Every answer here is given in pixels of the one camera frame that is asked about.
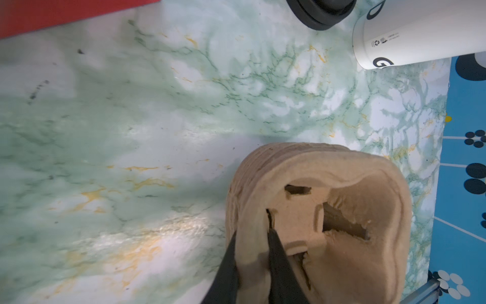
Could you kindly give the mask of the white paper cup stack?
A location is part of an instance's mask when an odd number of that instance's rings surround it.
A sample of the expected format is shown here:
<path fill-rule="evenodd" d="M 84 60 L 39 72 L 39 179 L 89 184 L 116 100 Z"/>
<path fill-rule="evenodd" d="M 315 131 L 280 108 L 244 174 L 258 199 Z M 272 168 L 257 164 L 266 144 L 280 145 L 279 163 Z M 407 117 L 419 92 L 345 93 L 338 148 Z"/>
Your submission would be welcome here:
<path fill-rule="evenodd" d="M 483 52 L 485 1 L 382 1 L 354 26 L 353 51 L 366 70 Z"/>

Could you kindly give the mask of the brown pulp cup carrier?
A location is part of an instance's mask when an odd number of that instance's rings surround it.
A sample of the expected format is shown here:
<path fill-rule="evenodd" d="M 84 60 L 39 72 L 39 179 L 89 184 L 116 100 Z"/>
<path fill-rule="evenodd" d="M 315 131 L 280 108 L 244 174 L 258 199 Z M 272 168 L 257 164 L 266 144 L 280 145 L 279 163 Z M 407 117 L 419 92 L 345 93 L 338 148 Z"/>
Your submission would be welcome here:
<path fill-rule="evenodd" d="M 399 303 L 412 202 L 390 160 L 323 143 L 271 143 L 240 164 L 227 195 L 238 303 L 268 303 L 274 228 L 310 303 Z"/>

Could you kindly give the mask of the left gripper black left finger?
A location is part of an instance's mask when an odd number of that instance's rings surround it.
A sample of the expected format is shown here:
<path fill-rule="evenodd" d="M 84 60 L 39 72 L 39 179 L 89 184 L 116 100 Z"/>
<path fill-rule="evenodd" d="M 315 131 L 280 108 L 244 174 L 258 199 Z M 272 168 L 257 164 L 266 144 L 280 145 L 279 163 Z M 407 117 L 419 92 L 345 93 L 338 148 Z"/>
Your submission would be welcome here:
<path fill-rule="evenodd" d="M 235 263 L 235 240 L 236 233 L 231 237 L 214 281 L 201 304 L 236 303 L 239 288 L 239 275 Z"/>

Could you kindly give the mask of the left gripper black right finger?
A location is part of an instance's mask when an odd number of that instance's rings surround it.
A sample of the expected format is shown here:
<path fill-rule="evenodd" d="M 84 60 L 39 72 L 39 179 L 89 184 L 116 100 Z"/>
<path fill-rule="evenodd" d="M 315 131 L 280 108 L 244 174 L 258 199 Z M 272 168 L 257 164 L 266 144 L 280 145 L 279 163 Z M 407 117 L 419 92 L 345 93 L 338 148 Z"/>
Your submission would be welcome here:
<path fill-rule="evenodd" d="M 270 229 L 268 232 L 268 244 L 271 277 L 269 303 L 309 304 L 275 229 Z"/>

